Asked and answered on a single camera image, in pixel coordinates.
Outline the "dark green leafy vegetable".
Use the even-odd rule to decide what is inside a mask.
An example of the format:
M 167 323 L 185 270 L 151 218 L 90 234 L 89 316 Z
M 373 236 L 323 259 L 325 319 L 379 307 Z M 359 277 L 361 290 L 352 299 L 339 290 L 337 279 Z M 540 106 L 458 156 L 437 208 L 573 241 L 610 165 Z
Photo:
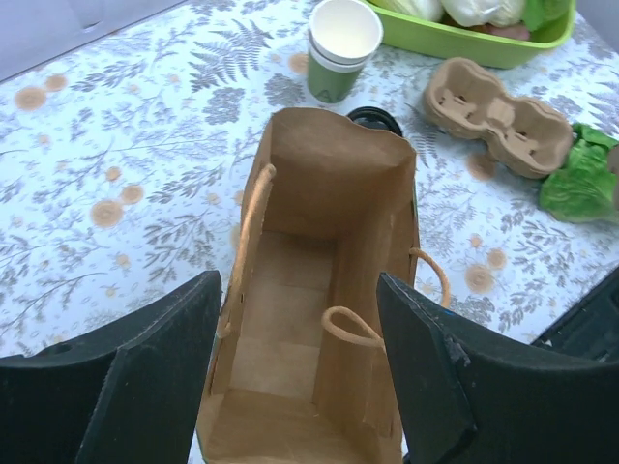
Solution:
M 530 32 L 543 28 L 565 14 L 571 0 L 526 0 L 521 21 Z

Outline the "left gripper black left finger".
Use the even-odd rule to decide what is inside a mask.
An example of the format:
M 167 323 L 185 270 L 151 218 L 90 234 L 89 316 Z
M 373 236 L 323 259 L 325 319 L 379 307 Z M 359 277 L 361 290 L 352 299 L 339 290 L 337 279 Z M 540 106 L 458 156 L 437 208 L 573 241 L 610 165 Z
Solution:
M 109 324 L 1 361 L 5 463 L 184 463 L 221 308 L 206 271 Z

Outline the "tall green napa cabbage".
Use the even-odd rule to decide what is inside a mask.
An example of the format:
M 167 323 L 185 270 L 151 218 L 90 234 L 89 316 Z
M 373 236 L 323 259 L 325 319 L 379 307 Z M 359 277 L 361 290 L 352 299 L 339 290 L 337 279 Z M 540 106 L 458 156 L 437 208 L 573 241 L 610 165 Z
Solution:
M 440 0 L 386 0 L 383 4 L 386 10 L 433 22 L 444 14 Z

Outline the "small white bok choy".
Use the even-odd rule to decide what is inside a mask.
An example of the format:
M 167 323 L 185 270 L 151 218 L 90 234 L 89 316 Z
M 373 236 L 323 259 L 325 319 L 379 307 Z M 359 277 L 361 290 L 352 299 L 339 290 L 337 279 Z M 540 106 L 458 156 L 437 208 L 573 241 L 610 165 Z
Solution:
M 445 12 L 459 25 L 512 26 L 520 22 L 525 0 L 442 0 Z

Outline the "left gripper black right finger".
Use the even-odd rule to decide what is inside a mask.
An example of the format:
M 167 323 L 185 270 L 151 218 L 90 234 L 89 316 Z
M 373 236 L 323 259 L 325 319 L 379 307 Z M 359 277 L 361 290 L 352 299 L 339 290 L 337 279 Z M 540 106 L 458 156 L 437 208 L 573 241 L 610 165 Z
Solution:
M 618 362 L 524 344 L 382 274 L 408 463 L 614 463 Z

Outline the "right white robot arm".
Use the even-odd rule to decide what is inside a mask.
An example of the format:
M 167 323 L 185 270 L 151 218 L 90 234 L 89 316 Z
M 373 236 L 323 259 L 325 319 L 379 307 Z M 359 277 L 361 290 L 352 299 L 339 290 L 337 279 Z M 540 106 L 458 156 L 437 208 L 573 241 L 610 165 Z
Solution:
M 599 363 L 617 363 L 618 294 L 615 269 L 531 345 Z

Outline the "floral patterned table mat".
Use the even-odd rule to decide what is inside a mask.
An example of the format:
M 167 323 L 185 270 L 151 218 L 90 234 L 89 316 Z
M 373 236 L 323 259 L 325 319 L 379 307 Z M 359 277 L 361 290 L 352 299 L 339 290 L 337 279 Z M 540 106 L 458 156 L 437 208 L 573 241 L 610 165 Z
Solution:
M 1 87 L 1 352 L 32 355 L 230 270 L 270 115 L 310 106 L 310 1 L 194 1 Z M 418 154 L 423 249 L 452 307 L 530 342 L 618 264 L 618 230 L 538 207 L 533 181 L 429 125 L 436 60 L 383 47 L 346 113 L 390 112 Z

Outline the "green lettuce on mat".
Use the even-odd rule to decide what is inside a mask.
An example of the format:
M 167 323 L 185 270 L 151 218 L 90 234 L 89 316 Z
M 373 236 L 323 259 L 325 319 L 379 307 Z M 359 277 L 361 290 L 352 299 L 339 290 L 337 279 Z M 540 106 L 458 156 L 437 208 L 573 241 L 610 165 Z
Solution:
M 539 206 L 563 222 L 618 221 L 618 141 L 573 124 L 574 143 L 564 165 L 542 183 Z

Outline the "green plastic vegetable basket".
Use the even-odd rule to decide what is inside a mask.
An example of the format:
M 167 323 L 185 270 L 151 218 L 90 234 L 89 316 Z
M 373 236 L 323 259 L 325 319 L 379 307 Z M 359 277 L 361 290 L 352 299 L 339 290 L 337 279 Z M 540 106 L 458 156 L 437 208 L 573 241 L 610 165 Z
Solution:
M 372 2 L 368 5 L 382 21 L 385 45 L 435 58 L 467 58 L 498 69 L 521 66 L 561 46 L 570 38 L 576 17 L 576 2 L 569 1 L 562 15 L 533 31 L 528 41 L 519 41 L 396 13 Z

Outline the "green brown paper bag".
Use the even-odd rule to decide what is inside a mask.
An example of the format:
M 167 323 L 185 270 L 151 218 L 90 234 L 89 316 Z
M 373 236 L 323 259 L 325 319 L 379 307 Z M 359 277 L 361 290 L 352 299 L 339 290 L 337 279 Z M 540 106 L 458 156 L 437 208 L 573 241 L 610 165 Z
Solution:
M 412 281 L 416 153 L 387 130 L 286 108 L 263 132 L 196 433 L 209 463 L 399 463 L 376 301 Z

